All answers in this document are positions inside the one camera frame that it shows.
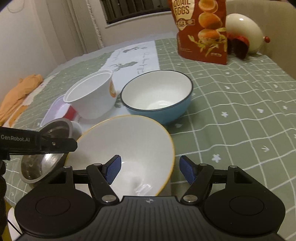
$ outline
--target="stainless steel bowl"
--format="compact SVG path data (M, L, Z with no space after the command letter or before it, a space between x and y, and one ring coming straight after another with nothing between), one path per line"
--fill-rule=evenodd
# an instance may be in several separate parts
M47 123L39 132L44 136L74 138L77 140L81 131L73 128L71 121L60 118ZM21 179L28 184L37 183L52 171L62 167L68 153L23 156L21 160Z

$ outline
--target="plastic container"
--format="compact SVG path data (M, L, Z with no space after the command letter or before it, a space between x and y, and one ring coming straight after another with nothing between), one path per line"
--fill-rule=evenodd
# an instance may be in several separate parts
M41 121L40 127L43 127L45 124L58 118L66 118L70 121L74 120L76 111L73 109L73 107L71 107L70 104L65 103L63 98L64 95L58 97L52 103L43 120Z

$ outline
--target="chair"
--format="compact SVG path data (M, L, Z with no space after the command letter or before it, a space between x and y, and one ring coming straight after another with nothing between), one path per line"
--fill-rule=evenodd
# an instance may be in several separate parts
M226 2L227 15L240 13L254 20L270 43L260 50L296 79L296 8L290 3L268 0Z

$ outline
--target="blue bowl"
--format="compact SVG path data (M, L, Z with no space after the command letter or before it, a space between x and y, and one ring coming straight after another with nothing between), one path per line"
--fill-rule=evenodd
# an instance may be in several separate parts
M156 70L128 82L121 92L121 100L131 114L165 125L186 111L192 90L192 82L185 74Z

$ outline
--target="green checkered tablecloth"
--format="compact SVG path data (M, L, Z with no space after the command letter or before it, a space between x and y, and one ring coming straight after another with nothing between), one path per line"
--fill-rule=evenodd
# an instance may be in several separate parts
M160 69L176 70L193 81L187 112L167 126L175 145L172 194L181 196L188 184L179 171L181 155L216 169L237 165L274 192L285 204L279 233L296 238L296 81L265 55L227 66L180 57L175 39L155 41ZM51 103L82 77L96 71L110 54L78 63L59 74L36 96L16 128L35 129ZM7 165L6 199L14 205L30 187L19 176L19 157ZM215 185L219 190L222 185Z

